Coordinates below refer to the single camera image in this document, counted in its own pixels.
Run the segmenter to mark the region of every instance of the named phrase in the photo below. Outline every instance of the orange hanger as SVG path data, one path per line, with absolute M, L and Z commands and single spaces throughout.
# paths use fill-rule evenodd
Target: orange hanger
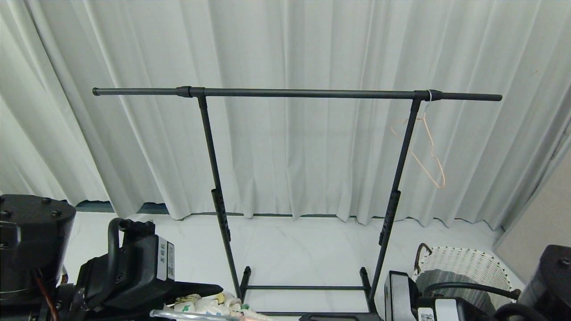
M 413 152 L 410 147 L 408 149 L 408 151 L 411 153 L 411 155 L 416 159 L 416 162 L 420 165 L 420 167 L 422 167 L 422 169 L 424 170 L 424 172 L 428 175 L 428 177 L 431 179 L 432 183 L 434 183 L 434 185 L 436 185 L 437 188 L 444 188 L 446 186 L 446 176 L 444 175 L 444 169 L 442 168 L 442 164 L 440 163 L 440 159 L 434 154 L 434 141 L 432 140 L 432 135 L 430 134 L 430 129 L 428 128 L 428 124 L 427 124 L 427 120 L 426 120 L 426 116 L 427 116 L 427 108 L 428 106 L 431 104 L 432 102 L 432 93 L 430 90 L 428 90 L 428 93 L 430 94 L 430 101 L 428 102 L 427 106 L 424 108 L 424 114 L 422 116 L 422 118 L 416 118 L 416 120 L 418 121 L 422 121 L 424 124 L 424 128 L 426 128 L 427 133 L 428 133 L 428 139 L 430 139 L 430 145 L 431 145 L 431 150 L 430 150 L 430 154 L 431 157 L 434 158 L 436 160 L 436 162 L 438 163 L 438 167 L 440 168 L 440 174 L 442 175 L 442 185 L 438 184 L 436 182 L 436 180 L 432 177 L 432 175 L 428 172 L 428 170 L 426 169 L 426 167 L 424 167 L 424 165 L 422 164 L 422 162 L 420 162 L 419 158 L 416 156 L 415 152 Z M 405 119 L 402 124 L 406 124 L 408 122 L 408 118 Z M 397 135 L 397 133 L 395 132 L 395 130 L 393 129 L 393 126 L 391 126 L 391 132 L 396 136 L 396 138 L 400 139 L 401 141 L 403 140 L 401 137 L 399 137 Z

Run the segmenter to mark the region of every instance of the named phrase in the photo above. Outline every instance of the qr code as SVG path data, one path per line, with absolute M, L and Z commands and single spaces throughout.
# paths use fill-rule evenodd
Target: qr code
M 422 313 L 420 315 L 420 321 L 434 321 L 434 316 L 432 314 Z

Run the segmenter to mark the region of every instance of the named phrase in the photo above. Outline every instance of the beige wall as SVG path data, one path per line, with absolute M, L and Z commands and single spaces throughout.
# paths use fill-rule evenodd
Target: beige wall
M 571 246 L 571 150 L 498 241 L 495 253 L 526 283 L 549 244 Z

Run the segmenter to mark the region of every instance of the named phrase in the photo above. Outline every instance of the marble tile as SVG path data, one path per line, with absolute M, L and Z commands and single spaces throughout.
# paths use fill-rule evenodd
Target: marble tile
M 77 213 L 72 242 L 65 257 L 72 282 L 85 261 L 106 253 L 107 224 L 113 217 L 112 213 Z M 174 221 L 167 215 L 137 214 L 131 219 L 153 220 L 156 233 L 175 245 L 177 280 L 216 283 L 233 292 L 215 216 L 196 215 Z M 245 266 L 250 266 L 250 284 L 359 286 L 361 266 L 367 268 L 372 279 L 383 221 L 374 219 L 363 226 L 354 219 L 345 223 L 337 218 L 293 221 L 291 218 L 230 216 L 228 224 L 238 276 L 241 278 Z M 500 236 L 501 231 L 490 230 L 484 222 L 470 224 L 457 220 L 450 228 L 438 220 L 428 227 L 412 219 L 396 222 L 381 272 L 380 291 L 375 297 L 379 313 L 384 315 L 382 286 L 387 272 L 399 270 L 412 274 L 419 243 L 475 248 L 491 254 Z M 522 287 L 510 271 L 508 275 L 515 287 Z M 246 301 L 258 311 L 367 310 L 361 291 L 250 290 Z

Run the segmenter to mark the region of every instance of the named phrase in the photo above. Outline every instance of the white woven basket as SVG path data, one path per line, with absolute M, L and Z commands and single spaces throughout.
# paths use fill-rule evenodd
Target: white woven basket
M 424 256 L 419 259 L 423 247 L 426 248 L 427 251 Z M 466 276 L 471 280 L 470 283 L 478 283 L 506 291 L 513 290 L 512 284 L 505 273 L 505 269 L 502 268 L 501 263 L 493 256 L 482 251 L 448 246 L 429 248 L 426 244 L 422 243 L 417 252 L 415 272 L 412 275 L 412 279 L 417 281 L 420 275 L 432 271 L 432 274 L 427 274 L 430 275 L 430 284 L 458 282 L 458 280 L 452 279 L 436 279 L 441 278 L 443 274 L 439 272 L 435 273 L 434 270 Z M 477 290 L 454 289 L 453 291 L 455 291 L 455 296 L 464 298 L 472 304 L 474 304 L 475 293 L 482 295 L 481 291 Z M 514 302 L 514 300 L 497 294 L 489 294 L 489 299 L 495 310 L 504 304 Z

